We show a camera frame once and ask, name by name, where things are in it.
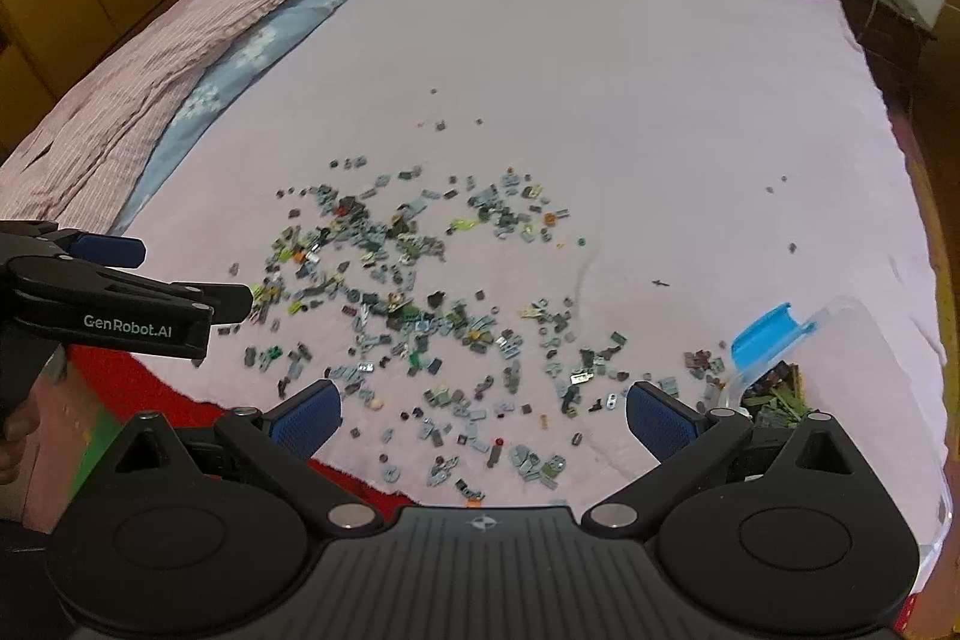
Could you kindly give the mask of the pink checked quilt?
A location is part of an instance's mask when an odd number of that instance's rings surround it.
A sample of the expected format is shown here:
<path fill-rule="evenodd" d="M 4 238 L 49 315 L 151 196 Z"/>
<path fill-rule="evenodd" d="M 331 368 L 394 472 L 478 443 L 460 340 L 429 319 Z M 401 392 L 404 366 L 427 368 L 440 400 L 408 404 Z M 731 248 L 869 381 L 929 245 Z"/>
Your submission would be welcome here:
<path fill-rule="evenodd" d="M 206 70 L 286 2 L 174 3 L 71 88 L 3 163 L 3 218 L 109 229 Z"/>

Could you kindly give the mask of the red mat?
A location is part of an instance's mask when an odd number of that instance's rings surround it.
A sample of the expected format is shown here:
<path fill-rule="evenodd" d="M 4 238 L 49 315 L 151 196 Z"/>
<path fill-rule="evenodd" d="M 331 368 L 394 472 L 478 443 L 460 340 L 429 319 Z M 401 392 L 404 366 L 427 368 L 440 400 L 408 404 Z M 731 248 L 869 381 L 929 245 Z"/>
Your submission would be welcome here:
<path fill-rule="evenodd" d="M 134 414 L 158 411 L 174 427 L 210 427 L 226 414 L 216 404 L 199 403 L 172 390 L 130 354 L 101 347 L 76 346 L 68 349 L 67 356 L 89 390 L 121 424 Z M 350 494 L 371 503 L 386 520 L 392 520 L 402 507 L 413 505 L 413 500 L 402 492 L 378 491 L 358 477 L 348 476 L 317 459 L 311 461 L 311 468 Z"/>

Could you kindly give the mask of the blue box lid clip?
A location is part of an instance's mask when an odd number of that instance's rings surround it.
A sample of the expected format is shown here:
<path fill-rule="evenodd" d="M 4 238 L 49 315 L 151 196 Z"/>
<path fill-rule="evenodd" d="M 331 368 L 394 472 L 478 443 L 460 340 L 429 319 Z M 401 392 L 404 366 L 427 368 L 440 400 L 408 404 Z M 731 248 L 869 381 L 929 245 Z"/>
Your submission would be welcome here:
<path fill-rule="evenodd" d="M 783 302 L 761 315 L 734 338 L 732 362 L 740 372 L 773 364 L 788 349 L 817 330 L 814 319 L 797 321 L 793 307 Z"/>

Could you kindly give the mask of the lime green brick piece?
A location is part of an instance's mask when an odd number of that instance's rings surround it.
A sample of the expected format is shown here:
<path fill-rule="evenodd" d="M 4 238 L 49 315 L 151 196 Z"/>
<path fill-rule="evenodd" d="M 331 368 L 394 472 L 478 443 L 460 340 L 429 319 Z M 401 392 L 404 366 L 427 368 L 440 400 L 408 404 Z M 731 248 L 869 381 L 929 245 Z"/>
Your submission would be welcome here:
<path fill-rule="evenodd" d="M 466 232 L 466 230 L 477 227 L 478 224 L 480 224 L 480 220 L 477 220 L 477 218 L 455 218 L 449 223 L 449 229 L 452 232 Z"/>

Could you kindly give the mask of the wooden bedside table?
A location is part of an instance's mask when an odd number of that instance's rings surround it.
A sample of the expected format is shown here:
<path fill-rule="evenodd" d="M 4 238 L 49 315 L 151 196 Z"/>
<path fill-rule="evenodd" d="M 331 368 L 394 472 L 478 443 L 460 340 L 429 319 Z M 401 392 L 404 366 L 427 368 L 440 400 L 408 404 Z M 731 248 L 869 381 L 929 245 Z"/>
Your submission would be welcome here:
<path fill-rule="evenodd" d="M 906 109 L 924 47 L 935 39 L 931 26 L 911 0 L 839 1 L 885 101 Z"/>

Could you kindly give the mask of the blue floral blanket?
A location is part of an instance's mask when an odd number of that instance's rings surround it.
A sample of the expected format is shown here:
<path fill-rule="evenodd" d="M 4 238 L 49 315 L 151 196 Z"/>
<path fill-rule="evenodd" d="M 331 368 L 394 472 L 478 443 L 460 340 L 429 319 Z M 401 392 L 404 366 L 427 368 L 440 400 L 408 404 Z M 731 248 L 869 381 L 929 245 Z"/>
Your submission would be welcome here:
<path fill-rule="evenodd" d="M 127 230 L 220 115 L 345 2 L 347 0 L 286 0 L 278 10 L 240 35 L 224 55 L 206 69 L 178 112 L 156 133 L 145 167 L 109 226 L 110 232 L 121 234 Z"/>

